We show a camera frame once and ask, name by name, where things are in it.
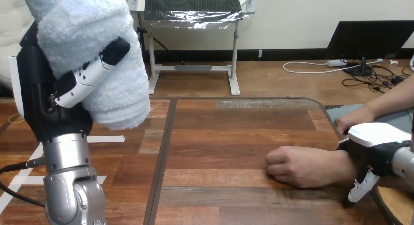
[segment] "metal stand leg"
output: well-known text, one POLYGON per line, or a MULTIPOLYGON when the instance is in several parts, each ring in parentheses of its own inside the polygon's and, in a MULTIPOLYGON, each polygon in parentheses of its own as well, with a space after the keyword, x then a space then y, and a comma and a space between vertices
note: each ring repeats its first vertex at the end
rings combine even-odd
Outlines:
POLYGON ((151 78, 149 79, 149 93, 154 94, 155 85, 157 85, 159 72, 155 70, 154 40, 152 31, 148 33, 149 37, 149 60, 151 64, 151 78))
POLYGON ((228 78, 230 80, 230 89, 232 95, 240 95, 239 83, 236 76, 236 66, 237 66, 237 41, 239 39, 238 35, 239 22, 236 22, 236 29, 234 30, 234 42, 233 42, 233 61, 231 63, 231 71, 228 72, 228 78))

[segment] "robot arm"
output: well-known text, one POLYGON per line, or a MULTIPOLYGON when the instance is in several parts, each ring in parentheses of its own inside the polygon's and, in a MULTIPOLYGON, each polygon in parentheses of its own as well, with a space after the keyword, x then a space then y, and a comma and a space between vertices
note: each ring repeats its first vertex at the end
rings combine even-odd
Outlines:
POLYGON ((352 127, 339 150, 361 163, 360 173, 344 200, 350 207, 362 199, 381 177, 398 176, 414 187, 414 153, 411 136, 386 123, 365 123, 352 127))
POLYGON ((43 143, 44 158, 37 160, 41 164, 15 164, 4 172, 46 165, 44 207, 50 223, 106 225, 105 196, 96 182, 86 138, 93 121, 80 102, 124 59, 130 44, 117 38, 94 60, 57 80, 36 34, 34 23, 20 42, 22 50, 9 61, 18 111, 43 143))

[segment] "wall baseboard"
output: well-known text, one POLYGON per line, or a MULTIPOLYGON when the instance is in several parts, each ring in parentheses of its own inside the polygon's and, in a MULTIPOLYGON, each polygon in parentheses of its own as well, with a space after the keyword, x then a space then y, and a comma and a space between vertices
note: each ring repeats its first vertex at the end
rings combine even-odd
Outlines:
MULTIPOLYGON (((238 61, 293 61, 293 60, 318 60, 325 59, 325 48, 311 49, 265 49, 259 57, 259 50, 239 50, 238 61)), ((410 59, 414 55, 414 48, 402 48, 395 58, 410 59)), ((149 63, 149 52, 143 53, 144 62, 149 63)), ((232 50, 172 50, 167 53, 164 50, 155 50, 155 62, 179 62, 181 61, 231 61, 232 50)))

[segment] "white stand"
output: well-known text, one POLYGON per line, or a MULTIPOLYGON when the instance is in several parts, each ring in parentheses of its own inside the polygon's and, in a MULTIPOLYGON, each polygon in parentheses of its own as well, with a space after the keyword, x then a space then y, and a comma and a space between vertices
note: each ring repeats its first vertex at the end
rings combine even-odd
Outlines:
POLYGON ((237 65, 237 41, 239 22, 236 22, 236 28, 234 30, 234 41, 233 41, 233 60, 232 64, 228 66, 210 66, 210 65, 177 65, 177 66, 162 66, 155 65, 154 56, 154 40, 152 31, 148 32, 149 39, 149 58, 151 63, 151 78, 149 79, 149 93, 154 94, 155 86, 157 84, 158 76, 161 71, 227 71, 228 79, 230 81, 230 89, 232 95, 240 95, 239 83, 236 76, 236 65, 237 65))

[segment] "finger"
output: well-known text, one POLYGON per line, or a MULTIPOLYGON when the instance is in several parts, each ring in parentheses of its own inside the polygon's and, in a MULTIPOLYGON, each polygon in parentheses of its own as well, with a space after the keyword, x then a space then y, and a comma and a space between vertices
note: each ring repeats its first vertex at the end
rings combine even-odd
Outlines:
POLYGON ((279 148, 271 151, 270 153, 279 152, 279 151, 285 151, 285 150, 289 150, 290 148, 292 148, 292 147, 291 146, 280 146, 279 148))
POLYGON ((271 153, 267 154, 265 157, 265 161, 267 164, 280 164, 284 163, 286 160, 286 155, 283 154, 281 151, 272 151, 271 153))
POLYGON ((288 175, 277 175, 277 176, 274 176, 274 179, 279 182, 287 183, 287 184, 291 182, 291 179, 288 175))
POLYGON ((287 164, 268 165, 268 167, 266 168, 266 171, 269 175, 273 175, 273 176, 287 175, 289 172, 287 164))
POLYGON ((338 129, 339 133, 345 134, 345 131, 348 127, 345 123, 338 123, 338 125, 336 125, 336 128, 338 129))

